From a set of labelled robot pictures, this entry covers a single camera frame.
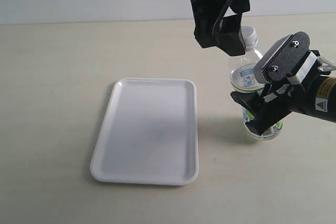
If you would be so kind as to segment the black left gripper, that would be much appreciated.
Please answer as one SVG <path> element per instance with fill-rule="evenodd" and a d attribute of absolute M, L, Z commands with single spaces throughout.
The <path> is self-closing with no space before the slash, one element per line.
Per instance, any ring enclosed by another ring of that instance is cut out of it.
<path fill-rule="evenodd" d="M 190 0 L 195 22 L 194 37 L 202 48 L 217 47 L 212 34 L 214 25 L 219 29 L 219 48 L 231 57 L 245 54 L 241 31 L 243 13 L 250 11 L 249 0 Z"/>

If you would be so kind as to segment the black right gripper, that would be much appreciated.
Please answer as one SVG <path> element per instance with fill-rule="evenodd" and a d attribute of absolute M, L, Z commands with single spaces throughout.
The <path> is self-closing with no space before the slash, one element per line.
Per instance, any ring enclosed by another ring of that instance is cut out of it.
<path fill-rule="evenodd" d="M 230 96 L 253 116 L 245 123 L 247 129 L 262 135 L 290 113 L 299 111 L 306 94 L 307 87 L 304 84 L 273 82 L 266 84 L 261 92 L 232 91 Z"/>

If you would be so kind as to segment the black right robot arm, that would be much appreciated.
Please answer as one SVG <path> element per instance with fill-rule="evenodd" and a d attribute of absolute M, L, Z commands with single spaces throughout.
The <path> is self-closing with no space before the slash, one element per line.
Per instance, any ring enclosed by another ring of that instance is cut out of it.
<path fill-rule="evenodd" d="M 233 91 L 230 96 L 253 115 L 245 125 L 256 135 L 292 112 L 334 123 L 335 77 L 329 74 L 311 71 L 301 84 L 284 79 L 266 84 L 261 93 Z"/>

